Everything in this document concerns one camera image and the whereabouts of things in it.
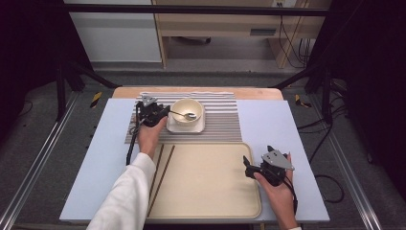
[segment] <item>aluminum frame rail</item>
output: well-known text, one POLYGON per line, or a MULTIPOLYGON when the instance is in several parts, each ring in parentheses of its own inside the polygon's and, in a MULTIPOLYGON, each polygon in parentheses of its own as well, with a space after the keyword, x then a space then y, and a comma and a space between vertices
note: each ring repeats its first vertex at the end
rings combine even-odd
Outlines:
MULTIPOLYGON (((323 118, 320 111, 320 100, 315 95, 310 95, 309 99, 311 103, 315 105, 315 110, 319 118, 323 118)), ((325 123, 322 124, 324 128, 327 128, 327 125, 325 123)), ((364 221, 366 229, 381 230, 382 226, 379 222, 379 219, 376 216, 375 211, 373 210, 373 207, 371 206, 370 201, 367 198, 367 195, 365 194, 358 178, 356 177, 355 172, 350 165, 350 162, 347 160, 346 155, 341 149, 340 144, 333 131, 328 135, 328 140, 332 147, 335 161, 337 162, 341 174, 343 175, 344 180, 349 187, 349 191, 352 195, 355 206, 358 209, 361 219, 364 221)))
POLYGON ((342 11, 309 8, 262 8, 232 6, 176 6, 176 5, 105 5, 105 4, 64 4, 43 5, 51 11, 68 12, 112 12, 112 13, 186 13, 186 14, 243 14, 283 16, 330 16, 343 14, 342 11))
POLYGON ((72 114, 79 94, 79 92, 72 92, 70 100, 66 105, 66 112, 64 116, 55 123, 51 133, 49 134, 47 140, 45 141, 39 154, 37 155, 27 175, 25 176, 23 182, 18 188, 18 191, 15 193, 6 211, 2 214, 0 218, 0 229, 12 228, 12 225, 17 219, 17 216, 20 213, 23 205, 25 204, 25 201, 30 195, 30 192, 34 187, 36 180, 39 178, 42 169, 44 168, 45 163, 47 162, 47 159, 50 156, 51 151, 59 138, 60 133, 64 129, 70 115, 72 114))

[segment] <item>white wall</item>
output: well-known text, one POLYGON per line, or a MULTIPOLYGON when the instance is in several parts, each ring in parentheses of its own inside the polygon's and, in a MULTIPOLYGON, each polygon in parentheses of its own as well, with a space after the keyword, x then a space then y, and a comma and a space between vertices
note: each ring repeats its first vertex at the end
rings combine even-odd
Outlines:
MULTIPOLYGON (((69 4, 150 5, 149 0, 64 0, 69 4)), ((90 61, 161 62, 152 13, 71 12, 90 61)))

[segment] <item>white sleeve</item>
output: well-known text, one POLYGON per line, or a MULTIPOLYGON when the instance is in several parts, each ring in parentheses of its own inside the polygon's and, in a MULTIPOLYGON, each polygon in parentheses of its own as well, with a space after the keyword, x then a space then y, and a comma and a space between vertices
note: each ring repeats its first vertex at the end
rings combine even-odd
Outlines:
POLYGON ((116 180, 87 229, 143 229, 155 170, 151 158, 138 153, 116 180))

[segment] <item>saucer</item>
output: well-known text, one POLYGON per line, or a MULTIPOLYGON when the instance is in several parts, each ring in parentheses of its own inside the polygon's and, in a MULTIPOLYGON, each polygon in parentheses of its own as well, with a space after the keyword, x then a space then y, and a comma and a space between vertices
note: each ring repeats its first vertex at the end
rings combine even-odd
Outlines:
POLYGON ((200 119, 192 126, 179 126, 175 119, 169 114, 167 121, 167 130, 175 133, 199 133, 202 132, 205 126, 206 114, 203 110, 200 119))

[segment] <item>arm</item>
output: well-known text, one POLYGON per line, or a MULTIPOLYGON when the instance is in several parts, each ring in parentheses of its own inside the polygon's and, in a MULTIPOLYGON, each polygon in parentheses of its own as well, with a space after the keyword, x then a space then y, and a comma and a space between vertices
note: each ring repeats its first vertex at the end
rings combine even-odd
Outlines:
POLYGON ((140 153, 114 183, 88 229, 143 229, 150 183, 155 173, 153 154, 166 123, 167 118, 163 118, 155 127, 141 126, 140 153))
MULTIPOLYGON (((281 229, 301 229, 298 228, 298 223, 295 219, 295 214, 293 212, 293 195, 285 184, 281 184, 277 187, 272 186, 268 183, 265 177, 260 173, 255 172, 254 177, 266 192, 269 198, 271 208, 277 217, 278 224, 281 229)), ((293 172, 288 170, 286 172, 286 177, 293 182, 293 172)))

